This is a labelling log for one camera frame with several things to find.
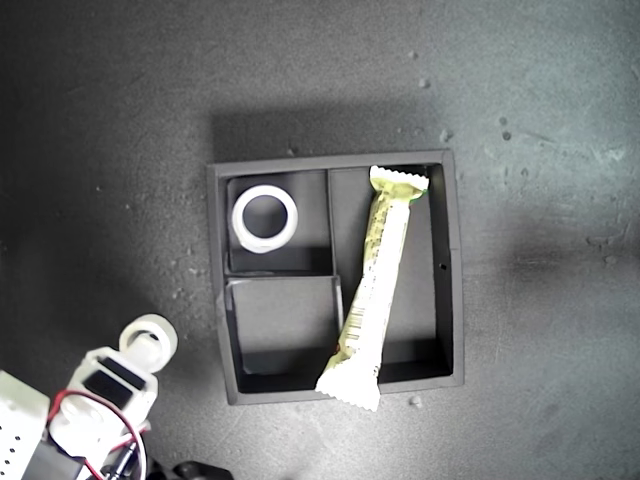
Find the red wire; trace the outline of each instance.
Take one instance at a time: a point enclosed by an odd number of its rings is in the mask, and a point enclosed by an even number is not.
[[[104,398],[99,397],[98,395],[94,395],[91,392],[84,392],[82,390],[69,390],[69,389],[61,390],[53,400],[53,405],[51,406],[51,410],[49,411],[49,415],[47,416],[47,425],[49,424],[49,422],[51,422],[51,420],[53,420],[53,417],[55,417],[58,411],[60,410],[60,404],[62,403],[62,401],[66,397],[71,395],[78,395],[80,397],[88,398],[89,400],[93,400],[94,402],[99,403],[100,405],[110,409],[120,419],[120,421],[124,423],[125,427],[127,427],[127,430],[129,430],[129,433],[131,433],[133,437],[133,432],[136,431],[135,428],[133,428],[133,426],[131,425],[131,422],[129,422],[127,417],[125,417],[124,414],[115,405],[105,400]],[[138,452],[143,452],[143,451],[144,450],[142,449],[142,445],[138,445]],[[98,480],[104,480],[104,477],[102,476],[102,474],[99,471],[97,471],[89,463],[87,459],[85,459],[84,464],[87,467],[87,469],[91,472],[91,475],[96,477]]]

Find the white ring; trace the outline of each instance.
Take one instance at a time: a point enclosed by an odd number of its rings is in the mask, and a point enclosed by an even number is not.
[[[244,209],[249,202],[258,197],[273,197],[279,200],[287,210],[287,222],[280,233],[269,238],[256,237],[244,224]],[[298,228],[298,208],[291,196],[273,185],[256,185],[246,190],[233,206],[231,224],[240,245],[253,253],[267,253],[283,247]]]
[[[142,315],[125,327],[120,334],[120,352],[126,352],[141,333],[150,333],[158,338],[161,355],[150,367],[151,373],[159,372],[169,363],[178,349],[178,334],[169,321],[153,313]]]

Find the white plastic ring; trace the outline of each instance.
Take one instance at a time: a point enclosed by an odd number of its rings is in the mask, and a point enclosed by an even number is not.
[[[257,237],[249,231],[244,223],[244,209],[249,202],[258,197],[273,197],[279,200],[287,211],[287,221],[284,228],[273,237]],[[298,208],[291,196],[281,188],[273,185],[256,185],[246,190],[233,206],[231,224],[240,245],[253,253],[267,253],[283,247],[291,240],[298,228]]]

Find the granola bar wrapper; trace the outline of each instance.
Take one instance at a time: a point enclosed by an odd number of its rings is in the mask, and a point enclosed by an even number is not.
[[[376,411],[382,346],[398,279],[411,202],[429,180],[377,166],[369,174],[376,197],[364,242],[362,279],[333,355],[316,391]]]

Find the wrapper crimped end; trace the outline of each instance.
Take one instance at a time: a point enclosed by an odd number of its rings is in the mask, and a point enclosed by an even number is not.
[[[380,178],[388,180],[391,183],[406,183],[423,192],[429,188],[429,179],[427,177],[414,173],[389,170],[388,168],[378,167],[377,165],[371,167],[369,178]]]
[[[380,403],[378,378],[360,361],[358,354],[328,368],[318,379],[316,392],[330,395],[345,403],[375,412]]]

